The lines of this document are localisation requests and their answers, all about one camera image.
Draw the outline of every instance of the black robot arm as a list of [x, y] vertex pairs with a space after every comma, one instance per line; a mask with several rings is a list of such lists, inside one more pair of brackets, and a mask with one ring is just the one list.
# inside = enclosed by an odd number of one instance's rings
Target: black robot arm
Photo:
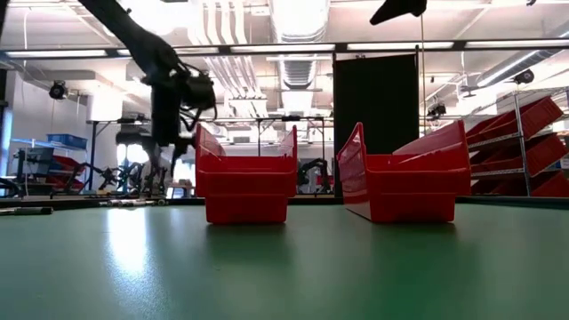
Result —
[[322, 175], [322, 191], [324, 193], [328, 193], [331, 189], [330, 181], [328, 179], [328, 162], [322, 158], [314, 159], [308, 163], [303, 164], [298, 170], [296, 184], [298, 186], [308, 184], [309, 179], [307, 173], [312, 168], [320, 169], [320, 175]]
[[[8, 0], [0, 0], [0, 34]], [[150, 137], [117, 136], [117, 143], [139, 143], [157, 165], [159, 147], [175, 146], [179, 157], [194, 140], [180, 137], [180, 108], [202, 111], [215, 108], [211, 78], [183, 61], [160, 36], [139, 26], [116, 0], [79, 0], [105, 27], [123, 42], [136, 64], [145, 73], [143, 83], [152, 87], [152, 132]]]

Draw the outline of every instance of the green table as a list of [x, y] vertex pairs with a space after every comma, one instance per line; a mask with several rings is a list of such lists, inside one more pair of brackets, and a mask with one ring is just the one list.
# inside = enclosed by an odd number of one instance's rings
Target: green table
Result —
[[379, 226], [290, 206], [218, 227], [198, 206], [0, 218], [0, 319], [563, 319], [569, 212], [457, 205]]

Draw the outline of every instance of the ductwork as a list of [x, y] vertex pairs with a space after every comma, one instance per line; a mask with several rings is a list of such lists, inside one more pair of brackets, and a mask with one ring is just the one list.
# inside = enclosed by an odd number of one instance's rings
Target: ductwork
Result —
[[[247, 38], [245, 36], [245, 23], [244, 23], [244, 8], [243, 0], [236, 0], [233, 2], [235, 7], [235, 36], [237, 38], [238, 44], [247, 44]], [[244, 76], [251, 79], [252, 88], [255, 90], [256, 98], [265, 98], [263, 93], [260, 91], [259, 84], [257, 82], [257, 76], [255, 75], [255, 69], [252, 65], [251, 56], [242, 56], [241, 59], [244, 62]]]
[[[194, 45], [208, 45], [209, 40], [205, 35], [204, 29], [204, 3], [202, 0], [190, 0], [188, 2], [188, 38]], [[221, 83], [230, 95], [238, 97], [239, 92], [231, 85], [229, 75], [226, 70], [221, 66], [217, 57], [204, 58], [205, 64], [208, 69], [213, 72], [217, 80]]]
[[[567, 38], [569, 37], [569, 21], [564, 23], [561, 27], [548, 33], [546, 38]], [[551, 58], [562, 50], [535, 50], [532, 52], [523, 51], [515, 54], [509, 59], [504, 60], [490, 70], [484, 72], [477, 78], [477, 86], [485, 87], [497, 84], [508, 78], [518, 75], [519, 73], [527, 70], [528, 68]]]
[[[225, 44], [234, 44], [233, 35], [231, 34], [231, 11], [229, 9], [229, 0], [220, 0], [221, 6], [221, 37]], [[244, 61], [242, 57], [233, 57], [233, 62], [237, 66], [237, 81], [241, 87], [247, 88], [247, 97], [254, 96], [254, 89], [252, 88], [251, 79], [246, 76], [244, 70]]]
[[[210, 39], [211, 44], [221, 44], [220, 38], [217, 34], [217, 21], [216, 21], [217, 9], [215, 6], [215, 0], [208, 0], [207, 2], [207, 37]], [[228, 79], [230, 84], [234, 89], [237, 90], [239, 95], [235, 98], [245, 98], [245, 90], [239, 83], [238, 76], [231, 66], [231, 62], [228, 57], [219, 57], [217, 59], [221, 67], [228, 74]]]
[[[313, 43], [324, 39], [330, 0], [270, 0], [273, 33], [281, 44]], [[282, 80], [290, 89], [307, 89], [316, 74], [315, 61], [280, 61]]]

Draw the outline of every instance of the red bin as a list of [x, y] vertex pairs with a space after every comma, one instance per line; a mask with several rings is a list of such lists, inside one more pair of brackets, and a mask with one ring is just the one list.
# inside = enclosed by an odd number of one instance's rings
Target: red bin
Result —
[[358, 123], [337, 159], [344, 205], [373, 222], [452, 221], [455, 197], [470, 194], [462, 121], [392, 155], [367, 155]]
[[281, 141], [281, 156], [227, 156], [202, 125], [196, 131], [196, 194], [213, 224], [282, 223], [296, 195], [296, 126]]

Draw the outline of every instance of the white wall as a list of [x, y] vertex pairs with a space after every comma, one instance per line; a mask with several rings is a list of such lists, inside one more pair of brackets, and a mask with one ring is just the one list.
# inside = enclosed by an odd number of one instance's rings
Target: white wall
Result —
[[[91, 156], [92, 126], [86, 123], [87, 107], [72, 100], [54, 101], [48, 92], [33, 84], [22, 81], [16, 71], [8, 73], [6, 99], [12, 112], [12, 139], [47, 140], [48, 133], [69, 133], [88, 139], [88, 154], [69, 152], [77, 162], [89, 162]], [[95, 165], [98, 167], [116, 166], [115, 134], [118, 126], [109, 126], [98, 138], [95, 149]], [[12, 155], [24, 145], [12, 142], [9, 147], [10, 162]], [[64, 151], [55, 151], [56, 155], [65, 156]], [[93, 186], [98, 186], [95, 176]]]

